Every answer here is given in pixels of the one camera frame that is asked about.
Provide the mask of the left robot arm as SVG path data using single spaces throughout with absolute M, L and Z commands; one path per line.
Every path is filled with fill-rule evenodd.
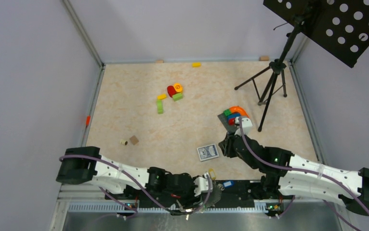
M 206 173 L 191 177 L 172 174 L 158 167 L 132 167 L 100 154 L 94 146 L 68 148 L 59 158 L 56 181 L 61 184 L 90 184 L 108 197 L 123 198 L 144 194 L 154 205 L 172 215 L 190 215 L 206 205 L 213 182 Z

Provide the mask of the perforated metal keyring plate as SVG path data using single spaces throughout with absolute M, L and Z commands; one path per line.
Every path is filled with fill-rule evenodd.
M 209 199 L 206 203 L 206 208 L 213 207 L 217 202 L 220 201 L 224 186 L 222 184 L 215 184 L 212 192 L 210 193 Z

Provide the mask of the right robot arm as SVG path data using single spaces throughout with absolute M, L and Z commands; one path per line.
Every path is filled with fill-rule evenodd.
M 312 197 L 342 205 L 358 215 L 369 215 L 369 168 L 357 171 L 333 168 L 230 133 L 219 148 L 224 156 L 238 157 L 264 174 L 256 193 L 258 198 Z

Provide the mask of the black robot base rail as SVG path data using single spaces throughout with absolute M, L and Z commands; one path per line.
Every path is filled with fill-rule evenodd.
M 223 184 L 224 181 L 216 180 L 215 184 Z M 233 182 L 234 185 L 232 187 L 223 189 L 220 201 L 210 208 L 255 207 L 255 200 L 268 198 L 257 182 L 251 180 L 233 180 Z M 204 202 L 207 193 L 202 193 L 199 197 L 194 198 L 191 198 L 191 194 L 179 196 L 166 192 L 152 192 L 151 196 L 164 207 L 174 210 L 179 209 L 181 206 L 185 209 L 199 207 Z M 116 195 L 115 198 L 118 200 L 131 200 L 139 208 L 160 208 L 143 191 L 136 190 L 131 186 L 127 186 L 124 193 Z

